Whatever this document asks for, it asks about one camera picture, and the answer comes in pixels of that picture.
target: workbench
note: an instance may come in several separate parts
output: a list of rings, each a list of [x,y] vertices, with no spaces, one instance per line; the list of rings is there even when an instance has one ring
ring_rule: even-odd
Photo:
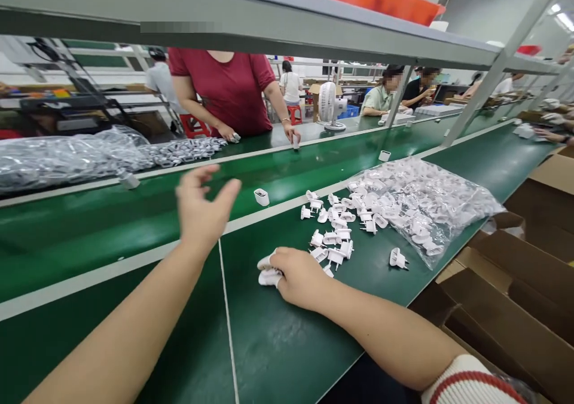
[[[256,268],[275,247],[306,250],[313,231],[326,229],[313,219],[300,220],[305,190],[323,198],[330,192],[346,196],[344,181],[380,163],[378,153],[387,150],[391,160],[424,158],[504,202],[554,148],[520,139],[510,121],[499,122],[527,105],[479,114],[447,149],[439,145],[455,118],[390,130],[372,127],[376,119],[357,118],[347,136],[322,139],[321,130],[299,151],[277,134],[227,146],[212,158],[221,162],[221,172],[211,192],[236,177],[243,182],[241,193],[138,402],[235,402],[231,342],[241,402],[317,402],[363,350],[329,320],[261,287]],[[161,170],[134,191],[108,185],[0,209],[3,403],[20,402],[175,246],[174,189],[186,168]],[[255,202],[257,188],[269,192],[269,207]],[[407,306],[481,224],[469,226],[431,271],[394,229],[372,235],[353,222],[355,252],[335,277]],[[389,268],[394,247],[410,260],[409,271]]]

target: green shirt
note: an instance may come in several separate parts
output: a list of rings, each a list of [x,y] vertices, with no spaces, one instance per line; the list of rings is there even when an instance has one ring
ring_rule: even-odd
[[[374,108],[379,111],[387,111],[390,109],[390,102],[393,100],[393,95],[388,94],[382,85],[373,87],[365,96],[365,101],[361,106],[361,115],[365,107]]]

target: computer monitor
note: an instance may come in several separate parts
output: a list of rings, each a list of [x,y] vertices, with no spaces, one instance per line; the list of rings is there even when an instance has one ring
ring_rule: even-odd
[[[448,98],[454,95],[461,95],[468,90],[469,86],[456,84],[439,84],[436,88],[435,97],[432,103],[444,103]]]

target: blue container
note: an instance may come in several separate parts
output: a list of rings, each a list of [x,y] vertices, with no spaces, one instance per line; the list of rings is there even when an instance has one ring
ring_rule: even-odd
[[[347,114],[346,115],[341,114],[339,119],[348,117],[357,117],[359,115],[359,110],[360,110],[359,107],[355,105],[347,105]]]

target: orange bin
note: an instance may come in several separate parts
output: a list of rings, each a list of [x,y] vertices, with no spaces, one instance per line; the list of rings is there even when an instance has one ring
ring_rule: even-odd
[[[419,25],[430,26],[439,14],[444,13],[442,5],[427,0],[337,0],[357,7],[387,14],[397,19],[408,20]]]

